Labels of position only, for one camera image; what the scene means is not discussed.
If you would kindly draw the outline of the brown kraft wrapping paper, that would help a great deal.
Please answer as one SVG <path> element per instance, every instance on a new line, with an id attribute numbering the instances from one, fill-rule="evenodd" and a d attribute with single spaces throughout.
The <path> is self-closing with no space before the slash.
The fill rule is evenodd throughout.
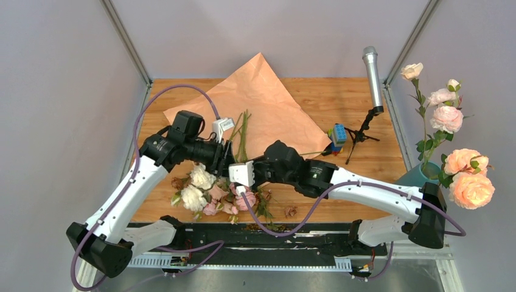
<path id="1" fill-rule="evenodd" d="M 325 132 L 292 98 L 265 57 L 258 53 L 229 77 L 204 95 L 164 111 L 172 122 L 181 110 L 191 111 L 204 117 L 206 129 L 202 136 L 212 131 L 215 116 L 214 104 L 222 118 L 230 117 L 242 123 L 240 114 L 250 114 L 247 123 L 245 147 L 250 159 L 263 155 L 267 147 L 280 140 L 306 158 L 314 157 L 330 143 Z"/>

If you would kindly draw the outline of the single rose stem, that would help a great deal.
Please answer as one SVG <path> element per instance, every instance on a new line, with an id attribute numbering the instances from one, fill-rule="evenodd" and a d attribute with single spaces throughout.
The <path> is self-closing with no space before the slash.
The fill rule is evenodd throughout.
<path id="1" fill-rule="evenodd" d="M 415 95 L 412 96 L 412 98 L 414 98 L 419 104 L 419 106 L 416 108 L 416 112 L 422 118 L 424 137 L 416 144 L 416 150 L 419 152 L 418 160 L 422 163 L 422 167 L 424 168 L 428 164 L 427 152 L 429 151 L 429 148 L 427 145 L 430 138 L 427 136 L 425 117 L 427 110 L 425 105 L 426 97 L 421 93 L 419 88 L 419 76 L 423 68 L 424 65 L 422 63 L 408 64 L 400 70 L 400 75 L 404 80 L 410 82 L 414 86 Z"/>

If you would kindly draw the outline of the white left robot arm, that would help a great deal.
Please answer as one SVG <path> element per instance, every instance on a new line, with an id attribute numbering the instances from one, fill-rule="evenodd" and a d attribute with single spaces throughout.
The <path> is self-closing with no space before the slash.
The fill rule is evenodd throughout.
<path id="1" fill-rule="evenodd" d="M 150 192 L 183 161 L 203 164 L 215 176 L 234 162 L 231 143 L 222 138 L 234 127 L 232 118 L 212 123 L 208 140 L 199 137 L 205 121 L 190 111 L 179 111 L 173 123 L 146 138 L 126 177 L 108 200 L 83 224 L 72 223 L 66 235 L 81 259 L 109 278 L 118 276 L 130 261 L 161 246 L 180 251 L 186 246 L 185 225 L 166 215 L 141 228 L 127 228 Z"/>

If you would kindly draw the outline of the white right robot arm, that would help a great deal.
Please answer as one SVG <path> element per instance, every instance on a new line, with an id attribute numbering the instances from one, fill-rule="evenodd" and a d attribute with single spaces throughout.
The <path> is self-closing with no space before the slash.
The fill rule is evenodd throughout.
<path id="1" fill-rule="evenodd" d="M 444 246 L 447 205 L 434 183 L 403 186 L 367 178 L 329 162 L 304 159 L 281 141 L 271 144 L 252 165 L 255 186 L 286 184 L 309 198 L 351 201 L 389 213 L 354 221 L 347 245 L 356 254 L 405 239 L 430 249 Z"/>

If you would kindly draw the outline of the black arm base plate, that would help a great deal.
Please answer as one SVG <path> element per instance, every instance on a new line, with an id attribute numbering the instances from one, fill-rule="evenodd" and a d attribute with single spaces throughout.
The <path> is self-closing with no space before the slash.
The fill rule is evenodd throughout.
<path id="1" fill-rule="evenodd" d="M 171 249 L 199 248 L 224 242 L 210 264 L 330 265 L 334 257 L 355 256 L 370 260 L 386 256 L 385 244 L 374 248 L 349 239 L 349 223 L 307 223 L 289 237 L 274 237 L 256 224 L 186 223 Z"/>

